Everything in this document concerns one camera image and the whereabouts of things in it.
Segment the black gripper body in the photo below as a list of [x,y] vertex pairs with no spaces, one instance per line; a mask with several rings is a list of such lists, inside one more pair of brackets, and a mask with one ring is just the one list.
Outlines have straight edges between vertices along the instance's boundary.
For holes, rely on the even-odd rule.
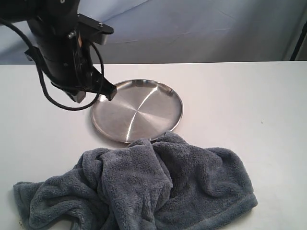
[[39,48],[35,46],[34,49],[39,56],[39,60],[36,60],[33,51],[30,49],[27,49],[24,54],[28,60],[36,61],[40,65],[43,73],[50,79],[53,86],[68,92],[96,92],[95,87],[87,87],[85,83],[78,81],[72,65],[47,60],[43,57]]

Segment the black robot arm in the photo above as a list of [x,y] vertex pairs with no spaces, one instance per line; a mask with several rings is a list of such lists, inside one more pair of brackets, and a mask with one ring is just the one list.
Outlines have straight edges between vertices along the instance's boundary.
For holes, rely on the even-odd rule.
[[25,52],[40,74],[81,103],[87,92],[111,101],[117,93],[92,62],[90,47],[103,44],[114,29],[78,13],[78,0],[2,0],[0,23],[28,45]]

